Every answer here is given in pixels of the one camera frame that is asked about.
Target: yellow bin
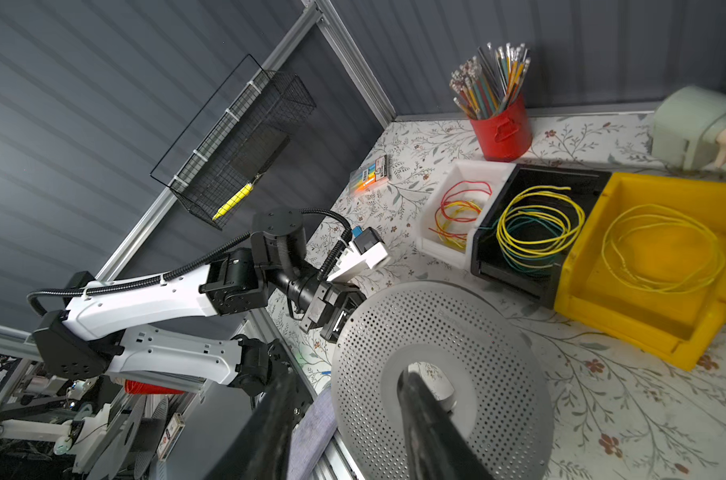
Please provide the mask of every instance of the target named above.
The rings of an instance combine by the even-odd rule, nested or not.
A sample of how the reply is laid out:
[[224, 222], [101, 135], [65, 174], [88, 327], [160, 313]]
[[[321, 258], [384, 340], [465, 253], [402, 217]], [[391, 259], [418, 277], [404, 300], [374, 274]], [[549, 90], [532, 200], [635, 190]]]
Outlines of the yellow bin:
[[[600, 255], [611, 222], [633, 206], [668, 206], [693, 217], [718, 237], [725, 267], [714, 283], [692, 293], [653, 293], [619, 282]], [[709, 250], [646, 234], [628, 245], [643, 273], [673, 280]], [[726, 184], [614, 174], [563, 264], [555, 310], [627, 340], [684, 370], [691, 370], [726, 322]]]

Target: robotic arm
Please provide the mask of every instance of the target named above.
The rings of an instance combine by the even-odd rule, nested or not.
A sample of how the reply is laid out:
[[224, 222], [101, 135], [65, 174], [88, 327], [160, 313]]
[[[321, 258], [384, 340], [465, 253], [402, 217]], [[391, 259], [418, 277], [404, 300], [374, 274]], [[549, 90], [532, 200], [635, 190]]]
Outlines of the robotic arm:
[[[304, 260], [303, 214], [332, 216], [344, 227], [320, 269]], [[91, 378], [108, 370], [149, 370], [199, 376], [256, 396], [285, 368], [280, 359], [288, 353], [279, 343], [265, 344], [243, 335], [205, 339], [148, 323], [261, 308], [274, 286], [286, 295], [289, 307], [293, 303], [304, 312], [303, 331], [322, 328], [322, 337], [336, 342], [365, 295], [353, 284], [327, 280], [329, 274], [335, 280], [348, 280], [364, 265], [377, 268], [389, 259], [375, 230], [356, 230], [352, 240], [346, 219], [329, 210], [281, 207], [256, 214], [252, 234], [172, 272], [106, 283], [80, 273], [73, 277], [71, 288], [32, 292], [28, 301], [43, 317], [32, 336], [48, 370], [68, 379]], [[250, 249], [228, 251], [249, 237]], [[65, 297], [66, 308], [45, 312], [39, 296]]]

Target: white bin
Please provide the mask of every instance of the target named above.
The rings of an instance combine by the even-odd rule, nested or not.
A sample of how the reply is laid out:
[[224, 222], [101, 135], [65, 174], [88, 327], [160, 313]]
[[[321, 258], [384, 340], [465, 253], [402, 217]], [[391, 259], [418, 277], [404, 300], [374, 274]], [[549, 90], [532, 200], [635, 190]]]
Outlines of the white bin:
[[[472, 243], [475, 231], [488, 213], [488, 209], [493, 205], [494, 200], [499, 196], [499, 193], [514, 169], [515, 164], [501, 162], [484, 160], [454, 161], [448, 175], [440, 183], [440, 186], [435, 188], [421, 211], [421, 216], [419, 216], [416, 223], [416, 238], [414, 240], [416, 248], [456, 268], [470, 271], [470, 258], [472, 256]], [[482, 192], [466, 192], [454, 197], [454, 200], [470, 200], [478, 206], [483, 207], [483, 211], [477, 217], [477, 220], [471, 224], [464, 224], [465, 228], [467, 228], [466, 250], [464, 252], [460, 252], [444, 244], [440, 241], [438, 235], [430, 230], [430, 228], [435, 228], [435, 210], [440, 206], [440, 201], [443, 199], [443, 196], [449, 188], [462, 180], [487, 182], [491, 186], [492, 192], [491, 196]], [[463, 187], [457, 187], [455, 191], [462, 189]], [[461, 224], [455, 224], [452, 231], [459, 233], [456, 228], [459, 225]]]

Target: black bin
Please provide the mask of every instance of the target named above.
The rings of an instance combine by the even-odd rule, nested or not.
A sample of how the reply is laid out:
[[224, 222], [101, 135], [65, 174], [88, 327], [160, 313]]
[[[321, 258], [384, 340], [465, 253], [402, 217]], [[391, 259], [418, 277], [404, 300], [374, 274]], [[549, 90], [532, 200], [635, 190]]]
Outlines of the black bin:
[[[546, 308], [553, 308], [560, 282], [560, 271], [568, 256], [568, 250], [560, 253], [554, 259], [548, 276], [529, 276], [514, 270], [507, 264], [496, 241], [496, 230], [491, 227], [515, 196], [526, 188], [537, 185], [571, 187], [570, 190], [564, 190], [562, 193], [571, 197], [571, 200], [581, 206], [588, 219], [610, 178], [611, 172], [605, 171], [515, 166], [515, 170], [502, 188], [499, 197], [496, 198], [488, 210], [488, 214], [483, 218], [480, 228], [475, 232], [471, 262], [472, 274], [484, 280], [500, 282], [505, 287], [521, 292]], [[519, 203], [519, 205], [526, 204], [562, 206], [558, 200], [550, 200], [545, 197], [526, 198]], [[569, 215], [571, 222], [576, 222], [575, 212], [564, 209], [564, 213]], [[521, 240], [531, 241], [543, 240], [551, 235], [543, 226], [531, 226], [521, 231], [518, 236]]]

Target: bundle of pencils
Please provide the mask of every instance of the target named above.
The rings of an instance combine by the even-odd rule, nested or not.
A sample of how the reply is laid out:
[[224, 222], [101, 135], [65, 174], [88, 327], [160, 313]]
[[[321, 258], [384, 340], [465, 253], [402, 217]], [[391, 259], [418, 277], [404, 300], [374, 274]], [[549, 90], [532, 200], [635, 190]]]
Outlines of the bundle of pencils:
[[485, 120], [515, 103], [531, 65], [529, 49], [521, 43], [494, 50], [491, 43], [478, 47], [477, 55], [451, 75], [450, 86], [459, 95], [454, 103], [473, 120]]

